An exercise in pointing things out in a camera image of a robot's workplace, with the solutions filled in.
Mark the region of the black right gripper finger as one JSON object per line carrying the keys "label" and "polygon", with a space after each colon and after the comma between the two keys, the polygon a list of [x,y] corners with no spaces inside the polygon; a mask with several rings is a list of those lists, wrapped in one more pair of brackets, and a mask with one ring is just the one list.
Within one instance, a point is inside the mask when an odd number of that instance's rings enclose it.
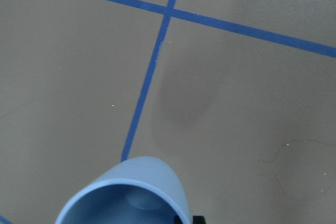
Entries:
{"label": "black right gripper finger", "polygon": [[193,216],[193,224],[205,224],[204,216]]}

